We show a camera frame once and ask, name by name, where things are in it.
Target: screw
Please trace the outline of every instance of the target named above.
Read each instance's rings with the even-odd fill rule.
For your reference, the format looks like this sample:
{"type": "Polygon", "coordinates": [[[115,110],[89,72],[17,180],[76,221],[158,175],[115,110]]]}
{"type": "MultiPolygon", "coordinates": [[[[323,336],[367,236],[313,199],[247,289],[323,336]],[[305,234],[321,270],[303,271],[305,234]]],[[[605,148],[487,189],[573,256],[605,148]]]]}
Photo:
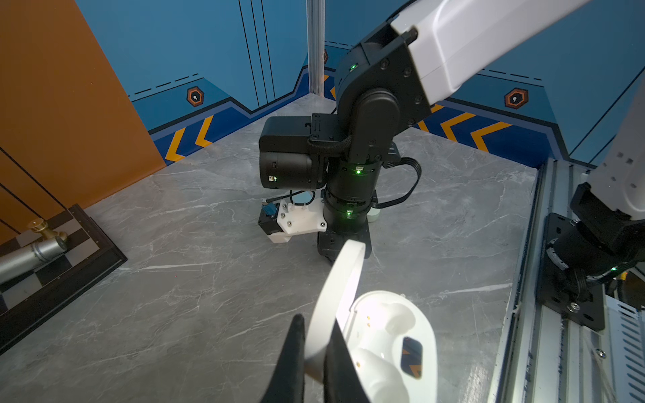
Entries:
{"type": "Polygon", "coordinates": [[[580,311],[580,305],[578,305],[576,302],[572,302],[571,304],[568,304],[566,306],[566,309],[570,310],[573,313],[577,313],[580,311]]]}

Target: white robot arm segment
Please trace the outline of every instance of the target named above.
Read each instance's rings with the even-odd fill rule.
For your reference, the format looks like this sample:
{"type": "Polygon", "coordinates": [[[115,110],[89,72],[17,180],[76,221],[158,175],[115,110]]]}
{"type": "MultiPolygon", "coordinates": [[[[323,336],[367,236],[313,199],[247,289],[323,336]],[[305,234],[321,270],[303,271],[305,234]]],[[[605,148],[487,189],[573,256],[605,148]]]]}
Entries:
{"type": "Polygon", "coordinates": [[[416,28],[409,46],[428,102],[449,97],[470,77],[589,0],[419,0],[391,27],[416,28]]]}
{"type": "Polygon", "coordinates": [[[632,221],[645,219],[645,81],[634,96],[611,149],[588,179],[591,192],[632,221]]]}

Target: gray marble floor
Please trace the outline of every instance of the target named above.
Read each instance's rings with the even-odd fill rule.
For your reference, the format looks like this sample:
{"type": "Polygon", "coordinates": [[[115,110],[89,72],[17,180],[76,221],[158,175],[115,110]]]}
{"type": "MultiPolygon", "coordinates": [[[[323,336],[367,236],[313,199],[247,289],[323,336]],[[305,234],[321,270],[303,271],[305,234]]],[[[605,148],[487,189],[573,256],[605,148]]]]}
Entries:
{"type": "MultiPolygon", "coordinates": [[[[277,115],[330,112],[308,95],[277,115]]],[[[280,192],[258,178],[264,119],[87,212],[129,261],[0,356],[2,402],[249,402],[262,396],[293,314],[330,269],[315,234],[274,245],[257,226],[280,192]]],[[[370,225],[359,294],[405,294],[437,336],[438,401],[482,402],[527,224],[535,170],[409,129],[423,176],[370,225]]],[[[379,198],[414,172],[383,170],[379,198]]],[[[307,381],[306,401],[322,389],[307,381]]]]}

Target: black and white checkered board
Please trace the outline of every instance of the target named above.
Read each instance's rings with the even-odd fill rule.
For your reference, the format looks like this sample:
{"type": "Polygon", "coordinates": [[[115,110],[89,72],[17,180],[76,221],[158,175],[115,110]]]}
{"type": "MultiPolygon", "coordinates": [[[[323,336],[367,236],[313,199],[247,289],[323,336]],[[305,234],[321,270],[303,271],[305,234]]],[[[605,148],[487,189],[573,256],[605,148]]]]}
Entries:
{"type": "MultiPolygon", "coordinates": [[[[64,272],[99,250],[96,242],[69,211],[56,215],[48,222],[55,231],[63,231],[68,234],[67,252],[36,270],[30,270],[4,284],[0,284],[0,315],[33,295],[49,282],[58,279],[64,272]]],[[[24,232],[0,245],[0,256],[22,248],[39,237],[40,234],[32,231],[24,232]]]]}
{"type": "MultiPolygon", "coordinates": [[[[78,205],[49,220],[67,232],[68,251],[49,264],[0,284],[0,354],[127,260],[78,205]]],[[[0,256],[38,238],[26,232],[0,245],[0,256]]]]}

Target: hexagonal wall emblem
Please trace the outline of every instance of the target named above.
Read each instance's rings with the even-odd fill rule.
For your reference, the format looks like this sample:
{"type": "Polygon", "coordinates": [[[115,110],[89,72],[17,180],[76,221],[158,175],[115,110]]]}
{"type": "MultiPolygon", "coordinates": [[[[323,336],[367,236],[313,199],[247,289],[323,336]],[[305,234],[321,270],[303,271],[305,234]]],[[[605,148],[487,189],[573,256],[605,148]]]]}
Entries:
{"type": "Polygon", "coordinates": [[[199,87],[189,88],[186,99],[192,106],[199,106],[204,103],[204,92],[199,87]]]}
{"type": "Polygon", "coordinates": [[[519,109],[528,102],[528,90],[514,88],[504,97],[504,104],[508,108],[519,109]]]}

